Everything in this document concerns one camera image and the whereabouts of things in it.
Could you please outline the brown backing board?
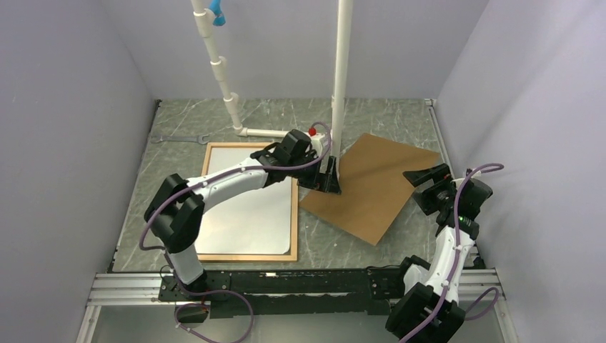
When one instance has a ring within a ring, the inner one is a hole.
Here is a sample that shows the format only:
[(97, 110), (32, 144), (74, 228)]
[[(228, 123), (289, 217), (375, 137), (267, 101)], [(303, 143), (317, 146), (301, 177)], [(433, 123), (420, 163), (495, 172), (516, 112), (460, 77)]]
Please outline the brown backing board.
[(406, 171), (434, 166), (439, 153), (363, 134), (339, 161), (340, 195), (311, 191), (299, 207), (375, 246), (411, 197)]

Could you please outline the wooden picture frame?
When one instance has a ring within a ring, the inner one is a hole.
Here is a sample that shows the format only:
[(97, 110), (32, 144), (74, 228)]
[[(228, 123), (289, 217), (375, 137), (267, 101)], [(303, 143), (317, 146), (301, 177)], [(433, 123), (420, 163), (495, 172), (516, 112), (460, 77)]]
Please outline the wooden picture frame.
[(195, 247), (201, 262), (295, 262), (297, 239), (298, 187), (287, 178), (213, 208)]

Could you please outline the glossy photo board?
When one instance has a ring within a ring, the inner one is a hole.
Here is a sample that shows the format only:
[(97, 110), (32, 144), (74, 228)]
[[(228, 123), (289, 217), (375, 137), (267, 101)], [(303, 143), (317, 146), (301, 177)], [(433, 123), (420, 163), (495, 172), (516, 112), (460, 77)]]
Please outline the glossy photo board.
[(204, 214), (194, 243), (200, 260), (276, 260), (290, 255), (296, 229), (296, 183), (291, 177), (267, 186), (267, 171), (251, 154), (258, 144), (210, 144), (200, 177), (190, 186), (204, 198)]

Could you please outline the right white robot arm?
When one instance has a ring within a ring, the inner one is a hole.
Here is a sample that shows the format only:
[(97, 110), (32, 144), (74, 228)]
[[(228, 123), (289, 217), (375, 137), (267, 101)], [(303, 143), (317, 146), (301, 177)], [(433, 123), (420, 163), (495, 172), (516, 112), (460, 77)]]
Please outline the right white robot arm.
[(438, 224), (433, 260), (405, 258), (394, 276), (403, 297), (388, 316), (385, 328), (401, 342), (448, 342), (465, 321), (460, 307), (460, 278), (465, 260), (480, 231), (476, 218), (493, 190), (477, 176), (489, 165), (470, 169), (454, 179), (447, 164), (404, 172), (415, 188), (412, 198)]

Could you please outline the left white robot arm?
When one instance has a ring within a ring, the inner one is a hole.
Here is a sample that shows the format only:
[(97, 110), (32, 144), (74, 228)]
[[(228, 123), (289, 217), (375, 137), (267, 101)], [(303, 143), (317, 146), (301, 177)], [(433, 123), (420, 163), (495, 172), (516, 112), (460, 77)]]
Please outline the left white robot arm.
[(329, 152), (332, 133), (316, 131), (315, 122), (308, 132), (288, 131), (281, 141), (251, 153), (235, 166), (213, 174), (185, 179), (169, 175), (161, 184), (144, 213), (145, 227), (139, 248), (151, 232), (161, 241), (162, 250), (177, 280), (177, 291), (188, 300), (208, 292), (207, 271), (199, 261), (194, 243), (199, 236), (203, 216), (216, 205), (240, 194), (264, 189), (287, 178), (300, 187), (328, 194), (340, 194), (337, 159)]

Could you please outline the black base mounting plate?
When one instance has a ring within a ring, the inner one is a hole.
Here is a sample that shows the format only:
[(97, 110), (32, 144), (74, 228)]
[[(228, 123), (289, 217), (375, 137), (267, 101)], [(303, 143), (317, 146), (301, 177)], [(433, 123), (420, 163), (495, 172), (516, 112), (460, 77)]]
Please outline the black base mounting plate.
[(157, 299), (160, 302), (200, 302), (209, 308), (212, 319), (270, 314), (333, 314), (362, 312), (388, 315), (404, 308), (410, 300), (412, 310), (433, 308), (438, 295), (405, 284), (398, 267), (361, 269), (284, 269), (209, 271), (205, 287), (187, 293), (168, 274), (161, 277)]

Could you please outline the grey metal wrench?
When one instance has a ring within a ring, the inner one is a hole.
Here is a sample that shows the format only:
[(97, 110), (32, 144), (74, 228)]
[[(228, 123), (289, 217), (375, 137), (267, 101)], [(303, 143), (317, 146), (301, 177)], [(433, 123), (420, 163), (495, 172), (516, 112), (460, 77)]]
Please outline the grey metal wrench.
[(184, 143), (195, 143), (206, 145), (210, 142), (209, 134), (200, 134), (197, 136), (175, 136), (175, 135), (164, 135), (157, 134), (152, 135), (149, 138), (149, 141), (153, 144), (159, 144), (162, 142), (184, 142)]

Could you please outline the blue nozzle on pipe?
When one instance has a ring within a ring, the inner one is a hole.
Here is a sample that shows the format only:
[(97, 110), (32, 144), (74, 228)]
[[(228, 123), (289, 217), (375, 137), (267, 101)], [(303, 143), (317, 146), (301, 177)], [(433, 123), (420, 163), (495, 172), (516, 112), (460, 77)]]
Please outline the blue nozzle on pipe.
[(214, 26), (223, 26), (226, 24), (224, 12), (222, 11), (222, 0), (211, 0), (209, 10), (214, 14)]

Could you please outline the white PVC pipe stand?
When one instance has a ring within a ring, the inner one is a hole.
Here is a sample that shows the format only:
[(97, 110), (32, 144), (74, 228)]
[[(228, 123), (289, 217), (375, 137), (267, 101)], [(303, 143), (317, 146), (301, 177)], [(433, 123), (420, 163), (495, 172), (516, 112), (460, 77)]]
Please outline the white PVC pipe stand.
[[(345, 117), (345, 95), (347, 83), (347, 71), (349, 62), (349, 48), (352, 29), (353, 1), (339, 1), (337, 7), (337, 35), (336, 56), (334, 66), (334, 86), (331, 98), (332, 108), (332, 143), (330, 154), (340, 158), (342, 154), (342, 132)], [(222, 93), (222, 99), (232, 120), (232, 128), (238, 136), (258, 136), (282, 138), (284, 131), (271, 129), (250, 129), (242, 124), (238, 110), (239, 96), (229, 86), (226, 77), (227, 60), (219, 54), (213, 37), (214, 14), (204, 5), (203, 1), (193, 1), (193, 16), (200, 37), (204, 41), (209, 56), (209, 64), (212, 68)]]

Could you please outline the aluminium rail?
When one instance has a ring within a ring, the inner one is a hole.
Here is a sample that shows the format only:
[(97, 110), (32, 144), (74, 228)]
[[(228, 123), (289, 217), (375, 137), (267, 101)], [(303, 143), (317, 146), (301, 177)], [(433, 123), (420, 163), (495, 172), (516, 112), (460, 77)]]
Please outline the aluminium rail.
[[(103, 307), (109, 306), (160, 306), (161, 281), (158, 272), (96, 274), (86, 302), (77, 342), (91, 342)], [(495, 269), (466, 269), (460, 278), (459, 295), (463, 302), (476, 299), (490, 287), (501, 295), (493, 306), (504, 342), (518, 342), (506, 296)]]

